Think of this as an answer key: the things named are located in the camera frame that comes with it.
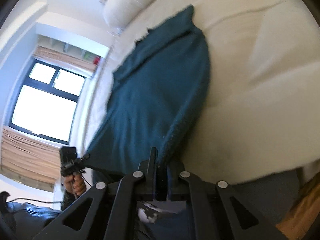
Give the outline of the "person's dark clothed forearm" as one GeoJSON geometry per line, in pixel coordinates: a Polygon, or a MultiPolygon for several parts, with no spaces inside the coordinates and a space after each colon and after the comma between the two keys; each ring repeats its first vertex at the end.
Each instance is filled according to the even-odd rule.
{"type": "Polygon", "coordinates": [[[67,209],[70,205],[72,205],[75,202],[76,198],[73,193],[69,193],[68,191],[65,191],[63,196],[63,201],[61,203],[61,211],[64,211],[67,209]]]}

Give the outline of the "person's left hand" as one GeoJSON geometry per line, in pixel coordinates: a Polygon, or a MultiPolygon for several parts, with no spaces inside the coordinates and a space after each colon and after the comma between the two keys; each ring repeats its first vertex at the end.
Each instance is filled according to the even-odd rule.
{"type": "Polygon", "coordinates": [[[80,197],[86,192],[86,184],[80,173],[74,173],[63,178],[63,185],[68,193],[80,197]]]}

